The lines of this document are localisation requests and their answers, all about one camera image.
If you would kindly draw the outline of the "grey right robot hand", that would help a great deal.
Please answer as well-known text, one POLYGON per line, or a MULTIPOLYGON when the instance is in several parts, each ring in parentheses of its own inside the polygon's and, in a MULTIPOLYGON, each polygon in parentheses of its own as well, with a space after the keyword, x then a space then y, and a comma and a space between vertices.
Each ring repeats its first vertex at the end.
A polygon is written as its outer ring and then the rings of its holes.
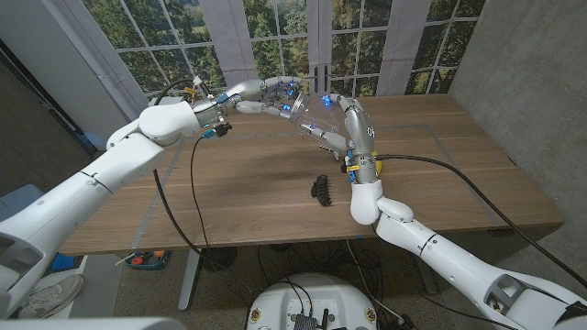
POLYGON ((337 93, 300 95, 295 107, 297 125, 329 149, 367 157, 374 151, 371 118, 358 100, 337 93))

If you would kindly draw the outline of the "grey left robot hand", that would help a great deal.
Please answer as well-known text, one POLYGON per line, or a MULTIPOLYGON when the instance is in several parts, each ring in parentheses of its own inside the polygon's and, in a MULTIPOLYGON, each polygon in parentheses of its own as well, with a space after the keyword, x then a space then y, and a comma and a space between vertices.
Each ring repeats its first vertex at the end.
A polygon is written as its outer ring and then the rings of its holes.
POLYGON ((282 100, 295 98, 303 81, 303 78, 296 76, 246 80, 227 89, 217 102, 242 114, 266 114, 289 119, 291 107, 282 100))

